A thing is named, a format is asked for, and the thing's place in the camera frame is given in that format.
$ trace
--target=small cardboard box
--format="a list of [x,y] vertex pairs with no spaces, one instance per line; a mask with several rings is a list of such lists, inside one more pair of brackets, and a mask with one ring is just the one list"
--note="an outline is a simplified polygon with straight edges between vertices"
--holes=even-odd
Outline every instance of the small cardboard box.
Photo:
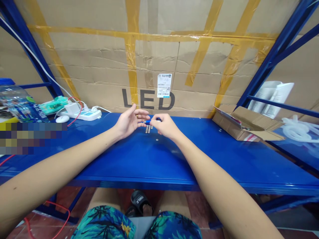
[[213,121],[238,141],[284,140],[273,130],[284,123],[236,105],[221,105],[216,108]]

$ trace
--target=red tile floor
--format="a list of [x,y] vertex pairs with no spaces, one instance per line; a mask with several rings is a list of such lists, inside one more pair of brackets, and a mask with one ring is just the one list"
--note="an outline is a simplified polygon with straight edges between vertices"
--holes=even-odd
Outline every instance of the red tile floor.
[[[74,197],[80,190],[80,187],[70,187],[65,186],[58,192],[57,203],[64,207],[69,207]],[[129,189],[119,189],[120,198],[124,199],[122,205],[124,208],[128,208],[130,205],[130,195],[133,190]],[[73,217],[82,217],[86,211],[86,208],[95,192],[95,188],[86,188],[80,197],[79,201],[75,205],[71,212]],[[156,205],[163,191],[148,190],[144,191],[150,203]],[[207,200],[201,192],[186,192],[186,198],[190,210],[192,220],[201,228],[203,239],[228,239],[224,236],[223,230],[210,230],[208,226],[209,221],[214,221],[217,219],[216,215],[210,208]],[[41,216],[35,213],[30,213],[27,216],[31,224],[31,231],[35,238],[37,239],[51,239],[63,226],[64,222]],[[56,239],[70,239],[73,231],[76,229],[77,225],[67,224]],[[281,230],[280,231],[285,239],[295,239],[295,238],[309,238],[318,239],[313,233],[296,232],[291,230]],[[15,228],[13,232],[9,235],[7,239],[28,239],[28,230],[25,224],[20,225]]]

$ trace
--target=power strip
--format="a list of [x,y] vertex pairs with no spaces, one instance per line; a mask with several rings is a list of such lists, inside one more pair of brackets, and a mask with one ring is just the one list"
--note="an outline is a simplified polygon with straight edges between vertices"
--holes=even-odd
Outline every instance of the power strip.
[[[101,118],[102,116],[102,112],[100,110],[97,110],[95,112],[92,112],[91,109],[89,109],[90,111],[83,111],[81,112],[81,114],[79,115],[78,119],[80,120],[86,120],[86,121],[93,121],[93,120],[96,120],[96,119],[99,119]],[[57,115],[58,116],[69,116],[70,118],[76,118],[78,116],[79,112],[75,113],[75,114],[72,114],[72,113],[69,113],[67,112],[66,109],[64,110],[61,110]]]

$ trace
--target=red wire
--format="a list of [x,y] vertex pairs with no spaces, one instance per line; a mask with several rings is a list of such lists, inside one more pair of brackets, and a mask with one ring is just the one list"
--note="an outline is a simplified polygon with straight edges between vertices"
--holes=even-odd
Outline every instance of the red wire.
[[[63,208],[64,210],[66,210],[66,211],[68,212],[68,216],[67,216],[67,219],[66,219],[64,225],[63,225],[62,228],[59,230],[59,232],[55,235],[55,237],[52,238],[52,239],[55,239],[55,238],[60,234],[60,232],[63,230],[63,228],[65,227],[67,221],[68,221],[69,218],[70,218],[70,213],[71,213],[71,212],[70,212],[69,209],[65,208],[64,206],[61,206],[60,204],[57,204],[57,203],[54,203],[54,202],[51,202],[51,201],[46,201],[46,202],[47,202],[47,203],[50,203],[50,204],[53,204],[53,205],[56,205],[56,206],[59,206],[59,207]],[[35,237],[34,237],[34,236],[32,235],[32,233],[31,233],[31,226],[30,226],[29,220],[28,220],[26,217],[24,218],[24,220],[26,221],[26,224],[27,224],[27,227],[28,227],[29,236],[30,236],[32,239],[35,239]]]
[[5,162],[7,162],[9,159],[11,159],[13,156],[15,156],[15,154],[9,156],[9,157],[6,158],[2,163],[0,163],[0,167],[1,167]]
[[80,114],[81,114],[81,112],[82,112],[82,109],[83,109],[82,102],[81,102],[78,98],[72,96],[72,97],[69,97],[67,100],[69,100],[69,99],[71,99],[71,98],[76,99],[76,100],[80,103],[80,105],[81,105],[81,110],[80,110],[80,113],[77,115],[77,117],[76,117],[71,123],[69,123],[69,124],[67,125],[68,127],[69,127],[71,124],[73,124],[74,121],[76,121],[76,119],[80,116]]
[[[78,98],[76,98],[76,97],[69,97],[68,100],[71,99],[71,98],[75,98],[76,100],[78,100],[78,101],[80,102],[81,110],[80,110],[80,113],[78,114],[78,116],[77,116],[71,123],[69,123],[69,124],[67,125],[68,127],[69,127],[71,124],[73,124],[74,121],[76,121],[76,119],[80,116],[80,114],[81,114],[81,112],[82,112],[82,109],[83,109],[82,102],[81,102]],[[1,167],[5,162],[7,162],[9,159],[11,159],[13,156],[15,156],[15,154],[9,156],[9,157],[6,158],[2,163],[0,163],[0,167]],[[64,210],[66,210],[66,211],[68,212],[68,216],[67,216],[67,219],[66,219],[64,225],[62,226],[62,228],[60,229],[60,231],[55,235],[55,237],[52,238],[52,239],[55,239],[55,238],[60,234],[60,232],[63,230],[63,228],[65,227],[67,221],[68,221],[69,218],[70,218],[71,212],[70,212],[69,209],[67,209],[66,207],[64,207],[64,206],[62,206],[62,205],[60,205],[60,204],[57,204],[57,203],[54,203],[54,202],[51,202],[51,201],[46,201],[46,202],[47,202],[47,203],[50,203],[50,204],[53,204],[53,205],[56,205],[56,206],[58,206],[58,207],[61,207],[61,208],[63,208]],[[26,224],[27,224],[27,227],[28,227],[29,236],[30,236],[32,239],[35,239],[35,237],[34,237],[34,236],[32,235],[32,233],[31,233],[31,226],[30,226],[29,220],[28,220],[26,217],[24,218],[24,220],[26,221]]]

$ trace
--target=blue patterned shorts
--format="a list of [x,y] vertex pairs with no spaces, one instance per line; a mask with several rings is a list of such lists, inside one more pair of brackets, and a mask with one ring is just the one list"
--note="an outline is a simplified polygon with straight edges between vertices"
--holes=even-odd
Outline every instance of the blue patterned shorts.
[[[132,221],[119,210],[97,206],[84,215],[72,239],[134,239],[135,231]],[[176,212],[164,211],[155,218],[144,238],[199,239],[202,235],[192,220]]]

